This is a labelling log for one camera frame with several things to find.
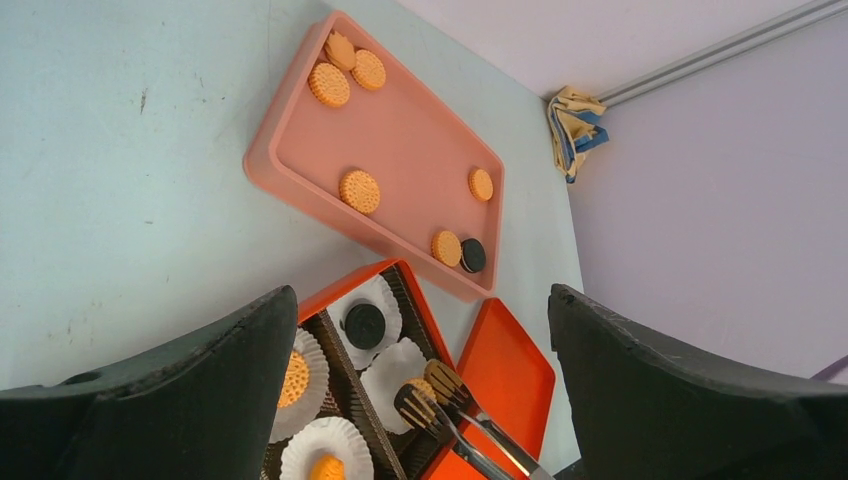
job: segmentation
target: red tray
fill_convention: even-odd
[[[307,86],[331,31],[374,52],[386,85],[369,92],[350,77],[350,100],[321,104]],[[471,196],[468,174],[483,168],[495,192]],[[436,95],[346,14],[336,11],[312,26],[280,84],[244,159],[248,178],[280,200],[387,257],[402,257],[416,273],[448,292],[473,300],[495,287],[503,206],[500,159]],[[377,211],[361,215],[338,193],[341,177],[362,169],[378,182]],[[477,274],[450,268],[430,252],[433,235],[451,230],[474,237],[488,263]]]

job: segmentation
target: tongs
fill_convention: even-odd
[[[468,440],[459,433],[448,414],[439,406],[434,398],[413,385],[404,385],[395,395],[395,409],[410,426],[418,426],[435,438],[440,445],[446,445],[451,438],[456,438],[453,451],[468,462],[478,472],[489,480],[513,480],[489,457],[474,448]]]
[[[515,443],[480,407],[468,386],[450,367],[439,360],[430,360],[424,370],[424,379],[433,386],[440,404],[456,411],[462,418],[485,433],[530,480],[553,480],[553,477],[539,466],[536,459]],[[479,413],[472,417],[465,413],[468,410]]]

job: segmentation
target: divided tray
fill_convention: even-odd
[[[398,301],[403,322],[401,338],[412,340],[421,348],[425,358],[438,358],[451,365],[441,337],[430,333],[431,327],[419,309],[402,268],[400,264],[389,263],[379,273],[388,282]],[[422,430],[413,429],[403,435],[395,435],[383,428],[359,380],[359,372],[354,369],[331,324],[332,320],[324,308],[327,305],[319,307],[317,313],[307,313],[309,316],[302,318],[300,323],[301,328],[318,340],[330,367],[329,390],[318,417],[341,416],[353,422],[371,451],[375,478],[421,478],[437,458],[444,457],[445,452],[436,440]],[[299,309],[301,313],[311,311],[309,308]],[[268,445],[262,465],[262,480],[280,478],[280,457],[287,444],[288,440],[284,440]]]
[[[341,108],[321,104],[307,85],[331,31],[375,53],[387,81],[375,92],[350,74]],[[492,177],[494,196],[474,199],[473,168]],[[498,263],[504,169],[500,159],[436,95],[350,17],[333,12],[307,32],[266,113],[244,169],[257,186],[386,257],[407,259],[417,274],[471,301],[493,294]],[[380,206],[362,215],[339,198],[354,169],[378,182]],[[486,268],[476,274],[431,255],[440,230],[482,242]]]

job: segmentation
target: paper cupcake liner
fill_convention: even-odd
[[[330,367],[315,337],[306,330],[298,328],[294,337],[293,350],[303,355],[306,360],[306,365],[309,367],[309,384],[296,402],[288,407],[277,409],[274,425],[271,427],[270,443],[291,437],[314,420],[321,411],[321,405],[327,395]]]
[[[418,345],[402,338],[362,372],[362,386],[386,430],[400,435],[411,429],[395,410],[395,395],[407,380],[423,376],[426,365],[427,360]]]
[[[386,318],[386,333],[383,335],[383,340],[370,350],[360,350],[351,345],[341,327],[341,322],[345,319],[347,312],[361,303],[370,303],[376,306]],[[403,327],[403,319],[400,316],[397,299],[392,294],[389,283],[380,275],[375,275],[356,287],[355,290],[333,302],[332,305],[327,307],[327,314],[332,319],[333,328],[338,332],[342,345],[344,345],[345,351],[350,357],[351,363],[353,363],[353,368],[356,370],[368,367],[378,353],[396,343]]]
[[[344,418],[325,417],[310,422],[283,450],[280,480],[308,480],[315,462],[328,454],[344,463],[345,478],[374,478],[371,453],[359,430]]]

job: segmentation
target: table surface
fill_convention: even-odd
[[[4,2],[0,388],[58,383],[379,259],[241,167],[306,29],[333,8],[503,160],[496,294],[557,372],[542,464],[559,470],[579,451],[547,296],[582,282],[543,102],[390,0]],[[458,358],[480,304],[422,284]]]

